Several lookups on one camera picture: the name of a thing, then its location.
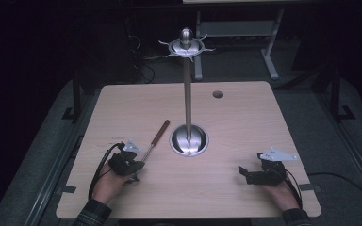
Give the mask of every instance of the metal stand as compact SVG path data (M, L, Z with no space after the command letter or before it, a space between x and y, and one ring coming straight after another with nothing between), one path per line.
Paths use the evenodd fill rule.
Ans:
M199 56L205 48L202 40L194 39L188 28L181 31L180 39L170 43L161 42L169 46L169 56L184 58L184 91L186 124L178 126L172 131L170 143L173 150L182 156L196 156L204 152L208 145L207 132L197 125L192 124L191 110L191 63L193 57Z

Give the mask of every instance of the floor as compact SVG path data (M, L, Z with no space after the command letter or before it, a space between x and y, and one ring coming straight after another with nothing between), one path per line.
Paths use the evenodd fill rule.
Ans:
M216 43L217 50L202 57L203 82L262 80L276 88L303 73L290 69L299 40L278 40L271 57L280 79L272 81L260 54L266 43L254 38L235 40L228 45ZM155 48L147 57L157 57ZM145 80L181 83L181 62L162 57L147 60L142 69ZM340 103L347 105L356 119L337 123L328 110L329 90L314 93L310 88L314 79L315 75L291 89L274 90L321 204L321 215L312 220L314 225L362 225L362 167L358 165L362 160L362 102L355 88L342 80ZM81 97L82 114L76 123L62 119L66 109L73 106L72 83L57 97L1 202L0 225L73 223L71 219L57 218L55 212L99 90ZM107 221L107 225L116 223L115 219ZM230 221L223 225L235 224ZM253 219L252 225L276 226L284 222L281 218L263 218Z

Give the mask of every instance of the sleeve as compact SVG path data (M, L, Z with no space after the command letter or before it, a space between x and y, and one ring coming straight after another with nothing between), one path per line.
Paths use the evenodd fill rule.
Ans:
M289 209L283 212L282 217L284 218L287 226L311 226L311 220L307 213L303 209Z
M74 226L102 226L111 213L111 209L106 205L89 200L75 219Z

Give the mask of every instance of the person's hand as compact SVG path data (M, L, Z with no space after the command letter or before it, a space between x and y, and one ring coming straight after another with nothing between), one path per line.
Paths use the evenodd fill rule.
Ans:
M103 203L108 204L114 197L116 197L122 190L124 182L126 182L131 175L119 176L111 170L108 163L102 167L98 182L93 189L92 198Z
M283 181L281 184L277 186L259 186L259 187L261 187L270 195L272 201L282 211L299 208L299 204L296 201L295 197L293 196L292 190L290 190L289 186L285 181Z

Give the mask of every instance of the desk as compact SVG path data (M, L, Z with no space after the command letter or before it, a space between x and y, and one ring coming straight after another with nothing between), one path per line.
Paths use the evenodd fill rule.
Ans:
M184 85L122 85L102 89L63 193L59 218L76 218L87 202L93 174L114 143L133 141L143 148L165 120L170 125L152 150L136 186L125 186L111 202L111 218L268 218L280 211L257 186L246 185L238 166L261 170L256 153L270 147L298 155L272 89L266 82L192 84L192 123L209 136L195 157L176 154L170 133L185 123ZM216 90L223 92L214 98ZM299 184L308 184L302 162L285 162ZM313 190L303 191L311 217L321 208Z

